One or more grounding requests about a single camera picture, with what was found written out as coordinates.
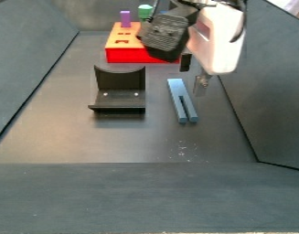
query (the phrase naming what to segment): bin floor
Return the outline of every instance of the bin floor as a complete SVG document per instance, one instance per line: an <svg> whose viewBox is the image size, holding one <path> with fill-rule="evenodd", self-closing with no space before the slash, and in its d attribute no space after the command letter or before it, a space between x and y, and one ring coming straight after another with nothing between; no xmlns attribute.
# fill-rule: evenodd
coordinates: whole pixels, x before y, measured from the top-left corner
<svg viewBox="0 0 299 234"><path fill-rule="evenodd" d="M192 93L200 67L179 64L108 64L106 35L81 33L33 98L0 138L0 163L247 163L255 162L217 77L205 93ZM144 115L100 114L92 66L114 71L147 67ZM167 79L183 78L199 116L177 123Z"/></svg>
<svg viewBox="0 0 299 234"><path fill-rule="evenodd" d="M261 164L0 165L0 233L299 232L299 172Z"/></svg>

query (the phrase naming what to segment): orange block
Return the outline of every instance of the orange block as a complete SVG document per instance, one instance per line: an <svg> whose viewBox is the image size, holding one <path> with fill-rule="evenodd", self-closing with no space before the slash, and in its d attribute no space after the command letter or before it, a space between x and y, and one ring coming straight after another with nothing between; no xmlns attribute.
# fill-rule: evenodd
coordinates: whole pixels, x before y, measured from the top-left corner
<svg viewBox="0 0 299 234"><path fill-rule="evenodd" d="M121 22L114 23L105 44L108 63L168 63L148 55L140 40L135 37L139 28L139 22L130 22L130 27L121 27Z"/></svg>

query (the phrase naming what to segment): dark gray surface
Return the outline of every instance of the dark gray surface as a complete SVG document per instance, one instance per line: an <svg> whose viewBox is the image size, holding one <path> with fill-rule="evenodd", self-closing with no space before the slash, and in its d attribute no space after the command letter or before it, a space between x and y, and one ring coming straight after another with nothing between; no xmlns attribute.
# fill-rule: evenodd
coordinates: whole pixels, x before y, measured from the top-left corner
<svg viewBox="0 0 299 234"><path fill-rule="evenodd" d="M299 168L299 19L248 1L247 44L223 86L260 161Z"/></svg>
<svg viewBox="0 0 299 234"><path fill-rule="evenodd" d="M0 163L255 162L217 78L192 94L199 66L106 64L106 35L82 33L0 139ZM126 71L147 66L147 113L96 116L93 65ZM197 123L177 123L167 79L183 78Z"/></svg>
<svg viewBox="0 0 299 234"><path fill-rule="evenodd" d="M49 1L0 2L0 132L76 33Z"/></svg>
<svg viewBox="0 0 299 234"><path fill-rule="evenodd" d="M260 164L0 165L6 231L299 231L299 172Z"/></svg>
<svg viewBox="0 0 299 234"><path fill-rule="evenodd" d="M152 0L50 0L65 18L80 31L109 31L113 22L121 21L120 11L130 11L130 20L139 21L139 5L152 5ZM168 9L168 0L161 0L157 7Z"/></svg>

